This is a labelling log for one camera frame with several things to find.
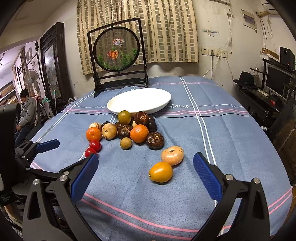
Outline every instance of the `goldfish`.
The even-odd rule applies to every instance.
[[[113,45],[122,46],[124,42],[125,42],[124,39],[115,39],[115,40],[113,40]]]
[[[116,59],[118,57],[118,50],[110,50],[108,53],[107,53],[107,56],[109,56],[111,59]]]

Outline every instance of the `air conditioner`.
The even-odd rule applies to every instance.
[[[269,11],[270,14],[279,15],[278,12],[274,9],[274,7],[266,0],[261,0],[261,4],[266,8],[267,11]]]

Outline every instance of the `jeans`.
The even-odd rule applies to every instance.
[[[32,129],[33,129],[33,126],[27,124],[27,125],[24,125],[20,129],[20,131],[17,131],[15,133],[15,148],[19,147],[22,144],[22,142],[24,141],[24,139]]]

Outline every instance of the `red object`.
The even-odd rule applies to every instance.
[[[89,155],[92,153],[96,154],[96,151],[92,147],[89,147],[85,150],[84,155],[85,155],[85,157],[89,157]]]
[[[102,148],[102,145],[99,141],[93,140],[89,142],[89,147],[92,147],[96,152],[99,152]]]

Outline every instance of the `man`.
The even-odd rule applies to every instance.
[[[15,133],[15,147],[22,144],[26,136],[33,129],[36,120],[36,102],[29,96],[29,91],[27,89],[22,90],[20,98],[23,107],[20,112],[20,121]]]

